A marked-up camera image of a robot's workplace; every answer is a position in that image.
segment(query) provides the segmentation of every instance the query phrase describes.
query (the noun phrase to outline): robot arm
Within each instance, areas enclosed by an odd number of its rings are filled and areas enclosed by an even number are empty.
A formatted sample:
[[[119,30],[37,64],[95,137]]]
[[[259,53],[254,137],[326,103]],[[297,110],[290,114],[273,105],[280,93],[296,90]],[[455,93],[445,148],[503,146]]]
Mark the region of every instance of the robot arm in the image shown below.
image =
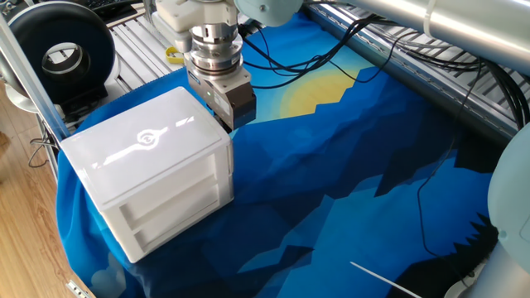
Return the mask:
[[[234,130],[256,118],[250,73],[243,67],[238,10],[268,26],[280,26],[303,0],[157,0],[152,21],[185,53],[190,86]]]

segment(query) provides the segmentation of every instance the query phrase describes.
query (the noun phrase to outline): black cable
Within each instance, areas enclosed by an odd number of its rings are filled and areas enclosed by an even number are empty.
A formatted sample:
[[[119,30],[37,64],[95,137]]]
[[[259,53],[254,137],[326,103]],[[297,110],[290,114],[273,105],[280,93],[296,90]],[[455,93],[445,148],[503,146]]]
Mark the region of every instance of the black cable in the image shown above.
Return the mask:
[[[528,106],[524,95],[523,99],[520,99],[518,92],[520,91],[520,88],[515,84],[515,82],[513,82],[513,84],[510,83],[510,80],[513,81],[513,79],[499,65],[488,60],[485,60],[484,64],[489,68],[489,72],[492,74],[495,81],[497,82],[497,85],[503,92],[504,98],[512,110],[513,118],[515,119],[518,130],[521,130],[525,124],[522,106]]]
[[[256,45],[254,45],[251,41],[249,41],[245,36],[242,36],[243,40],[250,47],[252,47],[263,58],[265,58],[266,60],[270,61],[275,66],[277,66],[277,68],[268,68],[266,66],[253,65],[253,64],[250,64],[250,63],[247,63],[247,65],[252,66],[252,67],[257,67],[257,68],[262,69],[262,70],[272,70],[272,69],[285,70],[285,71],[289,71],[289,72],[292,72],[292,73],[300,74],[300,73],[305,73],[306,70],[300,70],[300,69],[296,69],[294,67],[307,65],[308,63],[315,62],[315,64],[312,67],[310,67],[309,71],[315,70],[315,69],[321,67],[323,64],[325,64],[325,62],[327,62],[329,57],[332,58],[340,50],[340,48],[346,44],[346,42],[351,38],[351,36],[357,34],[361,29],[365,28],[368,24],[371,24],[371,23],[389,24],[389,23],[392,23],[392,22],[391,21],[382,20],[381,17],[375,16],[375,15],[372,15],[372,16],[367,17],[365,19],[357,20],[357,21],[353,22],[348,27],[348,29],[346,30],[346,32],[345,32],[343,38],[340,40],[340,42],[334,48],[332,48],[330,51],[328,51],[326,54],[322,55],[321,59],[312,59],[312,60],[308,60],[308,61],[305,61],[305,62],[301,62],[301,63],[299,63],[297,65],[289,65],[289,66],[281,65],[280,63],[275,61],[273,58],[268,56],[266,53],[264,53]]]
[[[506,72],[503,68],[499,66],[504,83],[512,90],[513,96],[519,101],[519,105],[523,111],[523,123],[524,125],[530,123],[530,108],[528,107],[528,102],[526,97],[524,96],[523,91],[519,87],[517,83],[515,83],[515,80],[512,78],[512,76]]]
[[[49,160],[46,159],[43,163],[41,163],[38,166],[34,166],[34,165],[31,164],[31,161],[33,161],[33,158],[35,158],[35,155],[37,154],[37,152],[40,149],[42,149],[44,146],[51,146],[51,147],[54,147],[57,150],[59,149],[59,147],[57,147],[56,144],[51,143],[51,136],[48,134],[48,131],[44,131],[42,139],[39,139],[39,138],[32,139],[30,141],[30,145],[40,145],[37,149],[35,149],[33,154],[31,154],[30,159],[27,161],[27,165],[29,167],[31,167],[32,169],[43,167],[43,166],[45,166],[48,163]]]
[[[130,4],[138,4],[138,3],[142,3],[142,0],[126,0],[126,1],[114,2],[114,3],[110,3],[107,5],[100,6],[100,7],[96,7],[92,11],[97,14],[100,14],[100,13],[105,13],[114,8],[124,7]]]
[[[263,38],[263,43],[265,44],[265,48],[267,49],[267,55],[270,57],[271,56],[271,51],[269,50],[268,48],[268,42],[267,42],[267,39],[265,38],[265,35],[263,34],[262,32],[262,28],[260,28],[259,25],[256,25],[256,28],[258,29],[258,32],[259,34],[262,36]],[[272,62],[271,61],[268,61],[268,64],[271,66],[271,69],[273,68],[272,67]],[[279,72],[277,72],[276,70],[272,70],[276,75],[280,75],[280,76],[296,76],[296,74],[280,74]]]
[[[355,34],[359,33],[360,30],[362,30],[363,28],[365,28],[368,24],[371,24],[371,23],[382,23],[382,22],[385,22],[384,20],[381,20],[380,17],[378,16],[370,16],[369,18],[366,18],[366,19],[361,19],[361,20],[358,20],[358,21],[355,21],[353,22],[349,27],[348,29],[346,30],[346,33],[344,34],[343,38],[340,40],[340,42],[335,46],[333,47],[330,51],[328,51],[326,54],[324,55],[317,55],[315,57],[313,57],[311,60],[308,60],[304,63],[300,63],[298,65],[306,65],[306,68],[303,69],[303,70],[300,70],[300,69],[295,69],[295,68],[292,68],[292,67],[286,67],[284,65],[281,65],[279,63],[277,63],[273,58],[271,58],[270,56],[268,56],[267,54],[263,53],[261,50],[259,50],[259,48],[257,48],[252,42],[249,42],[249,41],[246,41],[255,51],[258,52],[258,54],[260,54],[261,56],[263,56],[265,59],[267,59],[270,63],[278,66],[278,69],[280,70],[285,70],[285,71],[289,71],[289,72],[292,72],[292,73],[297,73],[298,75],[296,75],[293,79],[290,79],[288,80],[287,82],[284,82],[282,84],[278,84],[278,85],[273,85],[273,86],[253,86],[255,89],[276,89],[276,88],[281,88],[283,86],[286,86],[296,80],[298,80],[299,78],[301,78],[302,76],[308,74],[310,71],[312,70],[317,70],[319,69],[321,66],[325,65],[327,62],[330,62],[331,59],[339,52],[339,50],[347,43],[347,41],[352,37],[354,36]],[[401,36],[399,39],[396,40],[396,42],[394,43],[393,45],[393,48],[391,49],[391,52],[390,52],[390,56],[388,57],[388,59],[385,61],[385,63],[382,65],[382,68],[390,61],[390,59],[392,58],[392,52],[393,52],[393,49],[395,48],[396,44],[398,41],[400,41],[403,37],[405,36],[408,36],[408,35],[411,35],[412,33],[409,33],[409,34],[406,34],[404,36]],[[267,68],[267,67],[263,67],[263,66],[260,66],[259,67],[260,69],[264,69],[264,70],[276,70],[275,68],[273,67],[270,67],[270,68]],[[366,81],[360,81],[361,83],[368,83],[370,80],[374,79],[381,71],[382,71],[382,68],[379,69],[379,71],[370,79],[366,80]]]
[[[457,131],[458,119],[460,118],[460,115],[462,114],[462,111],[464,110],[465,103],[469,99],[469,97],[471,95],[471,92],[473,91],[473,89],[475,88],[477,82],[479,81],[480,72],[481,71],[482,71],[482,68],[480,68],[479,71],[477,72],[477,76],[476,76],[475,80],[473,81],[473,84],[470,86],[469,90],[467,91],[467,94],[465,95],[465,98],[462,101],[462,105],[460,106],[460,109],[458,110],[458,113],[456,113],[455,120],[453,122],[453,124],[454,124],[453,140],[450,143],[450,146],[449,146],[449,149],[447,150],[446,155],[441,160],[441,162],[438,164],[438,166],[434,169],[434,171],[429,175],[429,177],[425,180],[425,182],[423,182],[423,184],[417,189],[417,207],[418,207],[419,215],[420,215],[420,228],[422,230],[423,248],[425,249],[426,252],[428,252],[433,257],[436,257],[436,258],[446,262],[450,266],[451,270],[458,276],[458,278],[460,278],[460,281],[462,282],[462,284],[464,284],[465,287],[468,287],[468,285],[465,284],[464,277],[458,272],[458,270],[455,268],[455,266],[451,262],[449,262],[447,259],[445,259],[444,257],[442,257],[442,256],[434,253],[433,251],[431,251],[429,249],[429,247],[427,246],[427,244],[426,244],[425,226],[424,226],[424,223],[423,223],[422,200],[420,199],[420,194],[422,192],[422,189],[425,187],[425,185],[427,185],[427,183],[429,183],[429,181],[432,179],[432,177],[434,177],[434,175],[441,168],[441,165],[443,165],[443,163],[446,162],[447,158],[449,158],[449,155],[450,155],[451,151],[453,150],[453,148],[455,146],[456,138],[457,138],[457,135],[458,135],[458,131]]]
[[[407,33],[403,36],[400,36],[399,38],[397,38],[395,40],[395,42],[392,44],[392,48],[390,49],[390,54],[388,54],[388,58],[384,61],[384,63],[381,65],[381,67],[379,67],[379,70],[377,73],[375,73],[370,79],[366,79],[366,80],[360,80],[360,79],[356,79],[354,78],[353,76],[351,76],[350,74],[348,74],[345,70],[341,69],[337,64],[335,64],[335,62],[333,61],[330,61],[330,63],[332,65],[334,65],[337,69],[339,69],[343,74],[345,74],[346,76],[348,76],[350,79],[354,80],[355,82],[358,82],[358,83],[369,83],[372,79],[375,79],[380,73],[381,71],[383,71],[383,68],[385,66],[387,66],[388,62],[390,62],[390,60],[392,59],[392,53],[394,52],[394,48],[396,47],[396,45],[398,44],[398,42],[405,36],[410,36],[412,34],[417,34],[417,32],[410,32],[410,33]]]
[[[307,5],[316,5],[316,4],[330,4],[330,5],[345,5],[349,7],[355,7],[355,5],[347,2],[336,2],[336,1],[304,1],[304,4]]]
[[[252,42],[248,41],[245,37],[243,37],[243,40],[245,42],[247,42],[247,44],[249,46],[251,46],[258,54],[260,54],[261,56],[263,56],[265,59],[267,59],[269,62],[273,63],[274,65],[278,66],[278,68],[282,69],[282,70],[286,70],[286,71],[291,71],[291,72],[294,72],[294,73],[298,73],[298,75],[296,77],[294,77],[293,79],[290,79],[288,80],[287,82],[284,82],[282,84],[278,84],[278,85],[274,85],[274,86],[253,86],[255,89],[276,89],[276,88],[281,88],[283,86],[286,86],[296,80],[298,80],[299,78],[301,78],[302,76],[306,75],[307,73],[309,73],[310,71],[312,70],[316,70],[318,68],[320,68],[322,65],[324,65],[325,63],[328,62],[328,60],[330,60],[333,56],[335,56],[335,54],[340,50],[340,48],[342,48],[342,46],[344,46],[346,44],[346,41],[354,34],[357,34],[358,31],[360,31],[360,29],[364,28],[366,25],[368,25],[368,22],[367,21],[370,21],[371,19],[373,19],[372,17],[369,17],[367,19],[362,19],[362,20],[358,20],[358,21],[355,21],[353,22],[349,27],[348,29],[346,30],[346,33],[344,34],[343,38],[340,40],[340,42],[334,46],[330,51],[328,51],[326,54],[324,54],[322,57],[325,57],[323,59],[321,59],[320,57],[314,57],[313,59],[309,60],[306,62],[306,64],[309,64],[311,63],[311,61],[315,61],[315,63],[309,67],[309,68],[306,68],[304,70],[299,70],[299,69],[293,69],[293,68],[289,68],[289,67],[286,67],[284,65],[281,65],[279,64],[278,62],[276,62],[273,58],[267,56],[267,54],[263,53],[257,46],[255,46]]]

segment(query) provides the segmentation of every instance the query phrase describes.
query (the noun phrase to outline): black cable reel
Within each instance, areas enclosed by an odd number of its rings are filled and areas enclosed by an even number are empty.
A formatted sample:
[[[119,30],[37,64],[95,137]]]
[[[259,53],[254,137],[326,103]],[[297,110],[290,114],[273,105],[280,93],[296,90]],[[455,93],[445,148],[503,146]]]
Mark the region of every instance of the black cable reel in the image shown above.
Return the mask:
[[[64,114],[108,95],[104,83],[114,64],[114,42],[104,22],[87,7],[44,2],[16,15],[9,26],[51,102],[60,105]],[[58,50],[70,54],[55,63],[49,54]],[[0,72],[8,84],[27,97],[2,55]]]

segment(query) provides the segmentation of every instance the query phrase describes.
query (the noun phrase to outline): white cable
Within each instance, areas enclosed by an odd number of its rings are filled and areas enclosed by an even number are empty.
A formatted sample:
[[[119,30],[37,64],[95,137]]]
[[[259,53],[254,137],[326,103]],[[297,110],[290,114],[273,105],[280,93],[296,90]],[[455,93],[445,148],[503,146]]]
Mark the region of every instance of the white cable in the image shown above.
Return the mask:
[[[425,32],[430,38],[434,38],[431,35],[431,17],[435,6],[436,0],[430,0],[427,5],[427,10],[425,11],[425,17],[423,18],[423,32]]]
[[[398,288],[399,290],[401,290],[401,291],[407,293],[408,295],[410,295],[410,296],[412,296],[412,297],[414,297],[414,298],[422,298],[421,296],[418,296],[418,295],[412,293],[411,291],[405,289],[404,287],[402,287],[402,286],[400,286],[400,285],[398,285],[398,284],[396,284],[396,283],[394,283],[394,282],[389,281],[388,279],[386,279],[386,278],[384,278],[384,277],[378,275],[377,273],[371,272],[370,270],[368,270],[368,269],[366,269],[366,268],[360,266],[359,264],[356,264],[356,263],[354,263],[354,262],[350,262],[350,263],[351,263],[352,265],[354,265],[355,267],[357,267],[358,269],[360,269],[360,270],[362,270],[362,271],[368,273],[368,274],[371,275],[371,276],[374,276],[374,277],[378,278],[378,279],[381,280],[381,281],[384,281],[384,282],[388,283],[389,285],[391,285],[391,286],[393,286],[393,287]]]

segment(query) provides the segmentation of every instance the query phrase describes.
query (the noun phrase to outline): metal rod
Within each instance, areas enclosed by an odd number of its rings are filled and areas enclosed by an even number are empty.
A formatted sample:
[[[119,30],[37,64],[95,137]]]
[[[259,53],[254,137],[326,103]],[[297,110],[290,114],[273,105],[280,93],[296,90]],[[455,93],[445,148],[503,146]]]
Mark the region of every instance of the metal rod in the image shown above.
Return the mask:
[[[530,75],[530,4],[526,0],[346,0],[470,53]]]

